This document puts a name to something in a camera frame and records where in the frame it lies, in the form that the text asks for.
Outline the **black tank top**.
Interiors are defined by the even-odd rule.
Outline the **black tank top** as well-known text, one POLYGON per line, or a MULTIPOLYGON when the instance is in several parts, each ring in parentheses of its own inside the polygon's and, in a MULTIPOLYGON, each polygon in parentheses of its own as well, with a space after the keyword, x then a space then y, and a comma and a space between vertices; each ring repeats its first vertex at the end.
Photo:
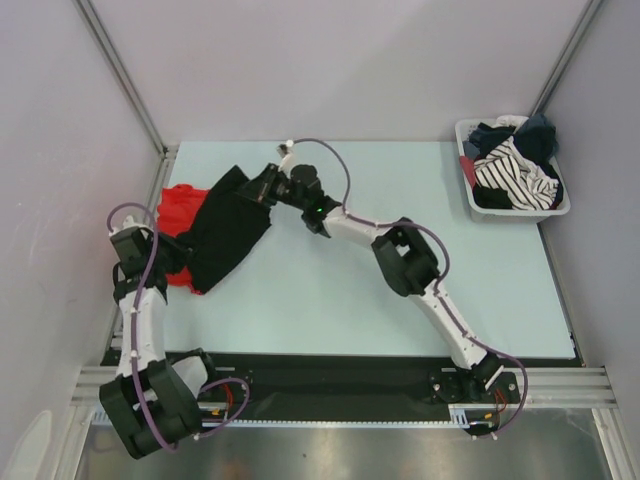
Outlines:
POLYGON ((189 249, 186 268, 199 294, 239 266, 271 226, 270 209, 239 193, 248 181, 240 167, 228 170, 206 194, 190 228, 177 236, 189 249))

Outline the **red tank top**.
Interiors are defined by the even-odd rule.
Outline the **red tank top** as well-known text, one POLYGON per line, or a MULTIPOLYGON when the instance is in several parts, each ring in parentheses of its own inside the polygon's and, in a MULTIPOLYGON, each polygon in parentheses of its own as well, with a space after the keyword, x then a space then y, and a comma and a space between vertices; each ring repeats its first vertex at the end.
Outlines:
POLYGON ((189 184, 163 188, 157 206, 159 231, 176 237, 189 230, 207 194, 208 190, 194 188, 189 184))

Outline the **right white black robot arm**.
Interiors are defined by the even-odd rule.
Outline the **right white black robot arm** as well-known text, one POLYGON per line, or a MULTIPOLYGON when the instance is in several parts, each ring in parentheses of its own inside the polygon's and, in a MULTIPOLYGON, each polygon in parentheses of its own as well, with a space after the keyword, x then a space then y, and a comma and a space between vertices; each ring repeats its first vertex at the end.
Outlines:
POLYGON ((406 217, 391 223, 356 219, 324 192, 311 165, 298 165, 286 173, 270 164, 241 186, 239 194, 267 208, 277 203, 297 208, 311 232, 370 250, 388 287, 424 312, 449 345, 454 364, 466 371, 461 376, 463 393, 473 401, 484 401, 496 391, 504 366, 449 300, 444 273, 417 224, 406 217))

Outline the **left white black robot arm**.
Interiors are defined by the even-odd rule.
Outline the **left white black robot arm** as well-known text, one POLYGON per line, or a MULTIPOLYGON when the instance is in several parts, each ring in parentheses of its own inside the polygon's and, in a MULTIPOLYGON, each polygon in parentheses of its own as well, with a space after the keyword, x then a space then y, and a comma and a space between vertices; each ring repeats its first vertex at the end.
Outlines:
POLYGON ((172 263, 161 257, 154 240, 165 238, 137 223, 110 234, 118 256, 114 299, 122 315, 123 339, 115 378, 100 386, 99 400, 134 459, 172 450, 199 433, 197 398, 210 399, 221 387, 221 376, 203 350, 175 360, 166 356, 163 321, 172 263))

